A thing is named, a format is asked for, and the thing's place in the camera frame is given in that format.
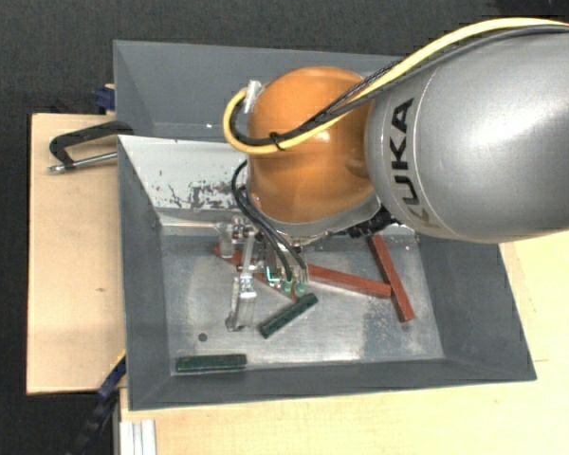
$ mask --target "black background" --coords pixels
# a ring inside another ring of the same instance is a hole
[[[0,0],[0,455],[64,453],[94,406],[25,396],[28,113],[96,113],[115,38],[402,55],[497,14],[569,22],[569,0]]]

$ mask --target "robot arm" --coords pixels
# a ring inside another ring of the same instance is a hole
[[[282,234],[307,243],[380,207],[473,242],[569,228],[568,25],[488,21],[363,81],[350,74],[276,79],[247,135],[232,129],[245,92],[226,110],[226,139],[249,155],[249,203]]]

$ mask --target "wire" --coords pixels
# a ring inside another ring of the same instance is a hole
[[[302,256],[295,250],[295,248],[285,239],[285,237],[278,232],[270,223],[264,219],[259,211],[257,211],[251,204],[251,201],[247,196],[247,188],[245,186],[238,187],[238,176],[240,172],[247,166],[247,161],[242,162],[234,171],[231,179],[231,191],[236,201],[238,209],[245,214],[245,216],[256,226],[263,234],[266,240],[269,242],[270,246],[274,249],[275,253],[278,255],[281,263],[283,264],[284,273],[286,279],[291,282],[293,279],[293,271],[291,270],[290,264],[286,259],[285,254],[278,246],[278,243],[283,245],[286,250],[291,254],[293,259],[299,264],[302,269],[307,269],[307,265],[303,260]]]
[[[241,89],[226,105],[223,116],[224,137],[232,147],[248,155],[271,154],[289,149],[303,143],[319,132],[332,127],[352,109],[376,96],[378,92],[383,91],[385,86],[394,83],[395,80],[406,75],[418,65],[427,61],[430,57],[449,46],[458,44],[470,37],[475,37],[486,32],[539,26],[569,29],[569,24],[532,18],[495,19],[459,28],[433,41],[425,47],[422,47],[418,51],[414,52],[414,54],[411,54],[409,57],[394,66],[380,69],[375,75],[372,75],[363,80],[363,82],[355,85],[344,93],[344,95],[329,104],[326,108],[315,115],[315,117],[311,118],[297,129],[287,132],[286,134],[272,133],[270,134],[270,138],[242,138],[242,136],[235,134],[232,131],[235,130],[235,126],[233,126],[233,124],[237,115],[237,109],[247,95],[247,90]]]

